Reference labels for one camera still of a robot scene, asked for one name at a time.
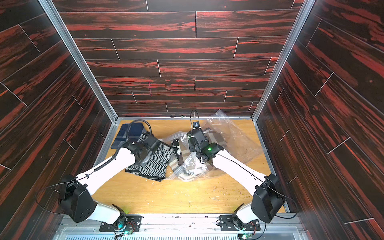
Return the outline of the navy plaid scarf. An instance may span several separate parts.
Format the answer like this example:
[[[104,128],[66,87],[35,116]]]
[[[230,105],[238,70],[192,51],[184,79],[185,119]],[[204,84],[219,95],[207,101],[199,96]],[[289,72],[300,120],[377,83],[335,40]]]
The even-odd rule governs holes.
[[[143,125],[143,123],[134,123],[133,126],[130,128],[130,130],[127,133],[127,129],[130,124],[123,124],[120,128],[114,142],[112,143],[111,149],[116,150],[118,146],[125,142],[127,139],[137,141],[139,137],[142,135],[142,133],[146,132],[146,129]]]

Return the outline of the black white chevron scarf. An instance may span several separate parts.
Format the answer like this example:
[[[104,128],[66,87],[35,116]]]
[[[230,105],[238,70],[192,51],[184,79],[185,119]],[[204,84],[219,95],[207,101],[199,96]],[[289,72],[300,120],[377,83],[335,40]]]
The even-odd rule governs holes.
[[[123,148],[129,150],[129,142],[134,141],[126,141],[123,144]],[[150,157],[149,161],[145,165],[137,165],[134,162],[134,164],[127,167],[125,171],[127,173],[131,173],[146,179],[160,182],[166,178],[167,166],[169,165],[169,162],[174,158],[174,149],[160,141],[158,150]]]

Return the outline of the clear plastic vacuum bag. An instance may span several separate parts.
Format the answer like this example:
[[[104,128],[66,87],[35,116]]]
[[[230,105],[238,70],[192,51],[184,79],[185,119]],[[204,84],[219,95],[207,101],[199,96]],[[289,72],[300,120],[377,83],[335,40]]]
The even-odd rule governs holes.
[[[233,157],[243,164],[247,164],[254,158],[262,155],[263,148],[246,136],[235,123],[221,110],[209,116],[203,121],[202,130],[211,143],[218,143],[227,150]],[[165,142],[172,146],[172,141],[180,139],[181,143],[189,150],[187,132],[179,131],[165,138]],[[197,180],[215,178],[225,173],[212,165],[205,163],[208,171]],[[173,173],[169,166],[166,173],[166,180]]]

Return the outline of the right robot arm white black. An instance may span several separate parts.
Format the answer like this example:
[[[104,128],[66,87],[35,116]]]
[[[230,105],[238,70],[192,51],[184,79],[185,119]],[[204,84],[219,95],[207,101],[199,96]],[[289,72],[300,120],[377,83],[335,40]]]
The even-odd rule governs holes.
[[[286,201],[279,178],[274,174],[266,176],[246,166],[221,145],[211,143],[201,128],[187,132],[187,137],[190,152],[196,153],[202,164],[209,163],[224,171],[253,197],[250,204],[240,206],[233,214],[237,228],[254,220],[270,223]]]

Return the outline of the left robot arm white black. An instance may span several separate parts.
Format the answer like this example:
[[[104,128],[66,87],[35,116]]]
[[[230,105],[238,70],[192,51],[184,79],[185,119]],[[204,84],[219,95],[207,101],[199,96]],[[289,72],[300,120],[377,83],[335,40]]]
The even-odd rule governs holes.
[[[126,214],[116,206],[97,202],[92,195],[108,180],[133,164],[144,165],[160,147],[153,135],[142,134],[139,141],[121,143],[112,157],[77,176],[65,176],[59,186],[59,205],[75,223],[94,220],[121,229]]]

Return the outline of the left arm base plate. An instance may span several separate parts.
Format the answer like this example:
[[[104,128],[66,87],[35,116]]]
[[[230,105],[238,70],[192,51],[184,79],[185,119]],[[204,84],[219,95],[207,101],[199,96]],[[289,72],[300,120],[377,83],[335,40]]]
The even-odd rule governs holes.
[[[113,224],[102,222],[99,228],[100,232],[111,233],[133,233],[140,230],[143,217],[140,215],[120,216]]]

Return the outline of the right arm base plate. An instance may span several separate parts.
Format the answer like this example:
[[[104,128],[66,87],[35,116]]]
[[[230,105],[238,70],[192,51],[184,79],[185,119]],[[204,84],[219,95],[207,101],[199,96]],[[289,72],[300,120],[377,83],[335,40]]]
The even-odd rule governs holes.
[[[243,223],[235,215],[220,215],[216,221],[216,225],[220,227],[221,231],[253,231],[261,230],[259,220],[253,220],[247,224]]]

